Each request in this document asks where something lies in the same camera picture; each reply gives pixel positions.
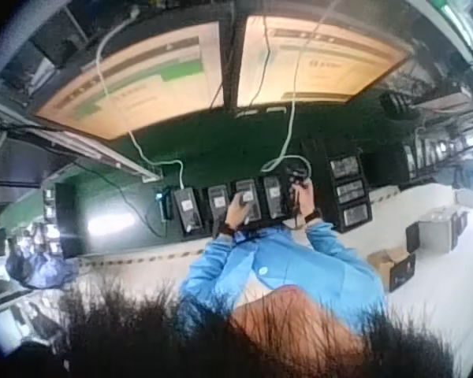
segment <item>white label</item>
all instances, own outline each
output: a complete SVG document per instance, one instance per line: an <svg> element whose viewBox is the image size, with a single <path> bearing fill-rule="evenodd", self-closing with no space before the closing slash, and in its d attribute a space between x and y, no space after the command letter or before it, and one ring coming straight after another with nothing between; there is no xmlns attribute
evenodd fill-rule
<svg viewBox="0 0 473 378"><path fill-rule="evenodd" d="M252 191L246 191L244 192L244 196L242 197L244 202L250 202L254 200L254 195L252 194Z"/></svg>
<svg viewBox="0 0 473 378"><path fill-rule="evenodd" d="M192 201L190 199L186 199L185 201L181 202L181 206L184 211L192 210Z"/></svg>
<svg viewBox="0 0 473 378"><path fill-rule="evenodd" d="M281 188L279 187L271 187L270 190L270 198L276 198L281 196Z"/></svg>
<svg viewBox="0 0 473 378"><path fill-rule="evenodd" d="M224 197L216 197L214 198L214 206L216 209L221 209L222 207L226 206L226 200Z"/></svg>

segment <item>monitor screen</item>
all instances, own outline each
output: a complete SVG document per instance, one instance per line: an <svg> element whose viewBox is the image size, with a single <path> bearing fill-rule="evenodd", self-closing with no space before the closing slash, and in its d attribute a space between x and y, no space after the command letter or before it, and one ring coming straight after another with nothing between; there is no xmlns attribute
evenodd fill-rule
<svg viewBox="0 0 473 378"><path fill-rule="evenodd" d="M96 68L79 75L37 115L104 139L207 109L222 82L219 24L211 22L145 39L102 61L112 101ZM223 104L222 90L214 106Z"/></svg>
<svg viewBox="0 0 473 378"><path fill-rule="evenodd" d="M347 102L392 67L407 52L338 26L266 17L270 58L258 97L267 56L262 16L247 19L240 69L239 107L290 102L296 62L306 41L296 78L297 101Z"/></svg>

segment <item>blue shirt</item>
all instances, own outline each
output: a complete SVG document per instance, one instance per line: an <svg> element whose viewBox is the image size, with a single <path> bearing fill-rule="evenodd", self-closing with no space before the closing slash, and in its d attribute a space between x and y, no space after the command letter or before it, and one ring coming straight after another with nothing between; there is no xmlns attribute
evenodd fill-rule
<svg viewBox="0 0 473 378"><path fill-rule="evenodd" d="M330 309L353 332L360 331L362 311L380 306L380 277L354 250L345 248L328 223L307 228L314 250L296 243L283 227L266 228L256 239L217 238L207 244L181 285L210 305L219 295L235 303L252 271L271 290L297 285L324 309Z"/></svg>

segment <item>person in blue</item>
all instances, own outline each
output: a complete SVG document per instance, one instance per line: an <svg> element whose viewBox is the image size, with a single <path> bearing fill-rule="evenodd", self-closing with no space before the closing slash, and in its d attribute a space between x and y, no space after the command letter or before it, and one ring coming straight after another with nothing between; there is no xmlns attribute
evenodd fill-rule
<svg viewBox="0 0 473 378"><path fill-rule="evenodd" d="M238 231L248 214L239 193L228 208L221 233L191 265L180 294L209 306L224 296L236 312L262 306L260 298L302 297L302 307L330 313L337 324L358 334L363 314L383 304L382 281L338 240L333 225L322 220L315 209L312 182L295 185L294 190L313 249L296 243L286 227L265 228L246 238Z"/></svg>

